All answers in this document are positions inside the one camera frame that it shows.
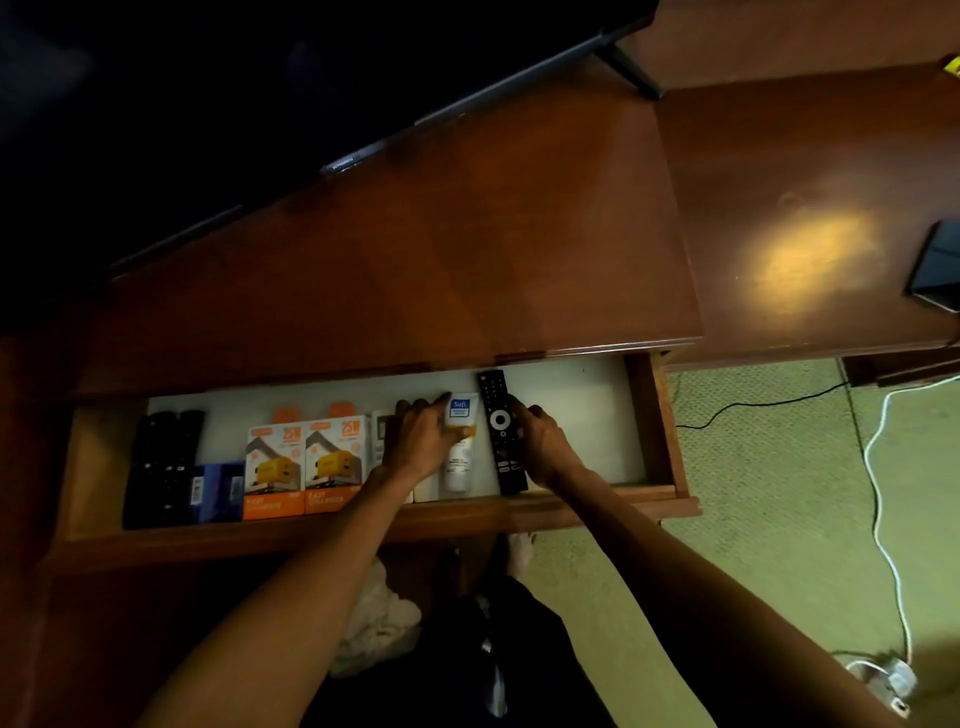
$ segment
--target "tv stand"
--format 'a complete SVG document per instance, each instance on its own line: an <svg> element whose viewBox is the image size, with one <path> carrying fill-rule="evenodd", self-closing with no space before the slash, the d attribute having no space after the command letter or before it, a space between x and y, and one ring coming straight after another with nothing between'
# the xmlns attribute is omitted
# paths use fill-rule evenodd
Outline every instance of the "tv stand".
<svg viewBox="0 0 960 728"><path fill-rule="evenodd" d="M616 43L609 43L600 46L595 51L596 57L612 68L618 75L622 76L627 82L636 86L640 96L650 101L658 101L663 97L666 91L646 72L640 68L639 64L630 56L621 50Z"/></svg>

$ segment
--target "person's right arm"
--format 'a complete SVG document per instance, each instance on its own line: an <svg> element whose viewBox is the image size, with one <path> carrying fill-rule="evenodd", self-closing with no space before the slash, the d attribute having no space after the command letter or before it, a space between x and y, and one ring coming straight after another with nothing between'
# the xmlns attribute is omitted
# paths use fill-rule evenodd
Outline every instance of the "person's right arm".
<svg viewBox="0 0 960 728"><path fill-rule="evenodd" d="M527 472L576 511L718 725L900 725L816 643L584 467L542 409L514 410Z"/></svg>

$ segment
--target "remote control round button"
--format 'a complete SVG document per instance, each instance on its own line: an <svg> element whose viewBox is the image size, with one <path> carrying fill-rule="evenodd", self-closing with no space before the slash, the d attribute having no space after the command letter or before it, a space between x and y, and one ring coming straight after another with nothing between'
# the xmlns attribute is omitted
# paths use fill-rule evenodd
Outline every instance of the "remote control round button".
<svg viewBox="0 0 960 728"><path fill-rule="evenodd" d="M493 429L506 429L510 426L510 413L505 409L498 409L491 413L490 424Z"/></svg>

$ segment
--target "wooden tabletop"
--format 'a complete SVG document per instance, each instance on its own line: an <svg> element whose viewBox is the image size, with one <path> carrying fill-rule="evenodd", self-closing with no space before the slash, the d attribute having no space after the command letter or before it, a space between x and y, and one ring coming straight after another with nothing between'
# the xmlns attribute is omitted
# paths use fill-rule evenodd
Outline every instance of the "wooden tabletop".
<svg viewBox="0 0 960 728"><path fill-rule="evenodd" d="M705 338L671 364L942 346L903 295L960 215L960 81L936 66L675 91L657 106Z"/></svg>
<svg viewBox="0 0 960 728"><path fill-rule="evenodd" d="M80 396L695 340L653 108L598 64L403 143L61 316Z"/></svg>

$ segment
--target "person's left arm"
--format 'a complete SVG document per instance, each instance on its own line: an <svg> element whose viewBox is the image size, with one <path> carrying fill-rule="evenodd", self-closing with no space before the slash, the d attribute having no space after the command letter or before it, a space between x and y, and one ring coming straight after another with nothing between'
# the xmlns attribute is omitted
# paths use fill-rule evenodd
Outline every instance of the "person's left arm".
<svg viewBox="0 0 960 728"><path fill-rule="evenodd" d="M347 628L373 556L415 485L468 433L449 395L396 406L396 445L331 529L237 607L154 696L141 727L297 726Z"/></svg>

